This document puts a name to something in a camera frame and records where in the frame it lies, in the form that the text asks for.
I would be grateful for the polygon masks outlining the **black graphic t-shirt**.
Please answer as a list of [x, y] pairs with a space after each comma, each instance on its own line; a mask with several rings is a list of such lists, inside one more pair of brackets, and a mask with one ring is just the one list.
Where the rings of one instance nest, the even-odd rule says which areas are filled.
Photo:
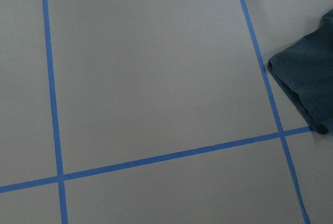
[[332, 133], [332, 11], [323, 24], [275, 54], [267, 67], [306, 123], [320, 134]]

